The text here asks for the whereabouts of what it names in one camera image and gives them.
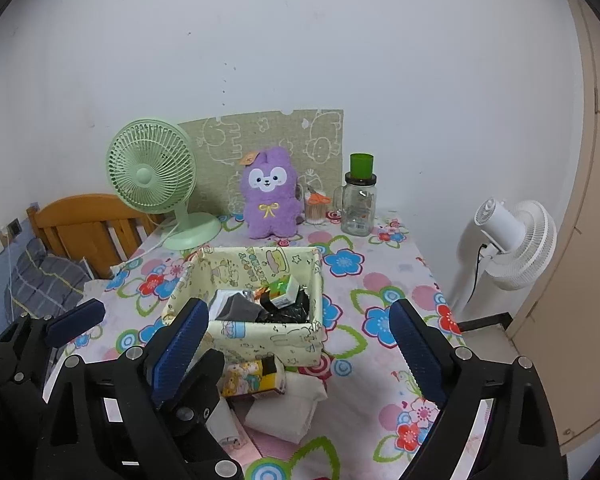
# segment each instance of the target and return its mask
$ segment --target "silver screw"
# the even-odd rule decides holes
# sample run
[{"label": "silver screw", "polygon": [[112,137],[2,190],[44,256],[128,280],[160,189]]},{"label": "silver screw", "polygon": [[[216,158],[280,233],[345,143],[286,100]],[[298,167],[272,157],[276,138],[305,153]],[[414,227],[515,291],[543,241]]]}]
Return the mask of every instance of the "silver screw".
[{"label": "silver screw", "polygon": [[462,361],[468,361],[474,355],[471,350],[469,350],[466,346],[459,346],[456,348],[456,355],[462,359]]},{"label": "silver screw", "polygon": [[529,370],[529,368],[533,368],[534,364],[531,362],[531,359],[529,359],[526,356],[520,356],[518,358],[518,364],[520,366],[522,366],[523,368],[525,368],[526,370]]},{"label": "silver screw", "polygon": [[222,478],[231,478],[237,472],[237,466],[230,460],[221,460],[216,464],[216,474]]},{"label": "silver screw", "polygon": [[74,366],[77,366],[79,362],[80,359],[77,355],[70,355],[67,359],[64,360],[64,366],[66,366],[67,368],[73,368]]},{"label": "silver screw", "polygon": [[193,418],[193,410],[191,408],[187,408],[186,406],[178,408],[176,416],[180,420],[191,420]]},{"label": "silver screw", "polygon": [[129,350],[125,352],[125,355],[128,359],[138,359],[142,355],[142,347],[132,346]]}]

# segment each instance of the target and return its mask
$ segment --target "plaid cushion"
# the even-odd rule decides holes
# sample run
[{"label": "plaid cushion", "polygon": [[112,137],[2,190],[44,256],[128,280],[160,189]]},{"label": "plaid cushion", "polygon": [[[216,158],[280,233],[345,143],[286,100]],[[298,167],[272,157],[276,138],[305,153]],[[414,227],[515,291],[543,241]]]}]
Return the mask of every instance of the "plaid cushion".
[{"label": "plaid cushion", "polygon": [[7,321],[23,312],[35,317],[64,314],[82,299],[84,282],[90,279],[81,266],[47,254],[42,240],[33,238],[13,267],[11,292],[8,286],[4,291]]}]

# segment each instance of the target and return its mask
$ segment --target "purple plush toy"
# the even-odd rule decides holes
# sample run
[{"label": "purple plush toy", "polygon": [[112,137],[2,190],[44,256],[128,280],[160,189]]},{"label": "purple plush toy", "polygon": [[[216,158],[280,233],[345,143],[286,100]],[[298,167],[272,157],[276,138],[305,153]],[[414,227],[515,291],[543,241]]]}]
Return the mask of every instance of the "purple plush toy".
[{"label": "purple plush toy", "polygon": [[296,218],[302,203],[296,199],[297,180],[288,151],[279,146],[260,152],[253,164],[244,168],[240,190],[250,238],[270,234],[291,238],[298,232]]}]

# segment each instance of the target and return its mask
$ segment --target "power outlet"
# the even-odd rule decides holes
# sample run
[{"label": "power outlet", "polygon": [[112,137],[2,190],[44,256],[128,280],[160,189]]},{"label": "power outlet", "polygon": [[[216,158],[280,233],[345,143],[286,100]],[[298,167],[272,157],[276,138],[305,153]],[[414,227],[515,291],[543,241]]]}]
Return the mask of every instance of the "power outlet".
[{"label": "power outlet", "polygon": [[7,229],[12,240],[22,232],[22,226],[17,218],[7,224]]}]

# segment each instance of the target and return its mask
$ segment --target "black cable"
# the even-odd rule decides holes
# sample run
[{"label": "black cable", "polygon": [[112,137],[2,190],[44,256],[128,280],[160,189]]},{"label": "black cable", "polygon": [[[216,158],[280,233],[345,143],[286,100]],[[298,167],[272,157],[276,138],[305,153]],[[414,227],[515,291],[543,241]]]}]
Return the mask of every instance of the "black cable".
[{"label": "black cable", "polygon": [[478,285],[478,266],[480,265],[480,251],[483,249],[486,249],[488,247],[487,244],[482,244],[480,245],[480,249],[478,249],[478,257],[475,259],[475,277],[474,277],[474,290],[471,291],[471,295],[469,296],[469,299],[466,300],[466,304],[469,304],[469,302],[471,301],[471,298],[474,296],[474,292],[475,292],[475,287]]}]

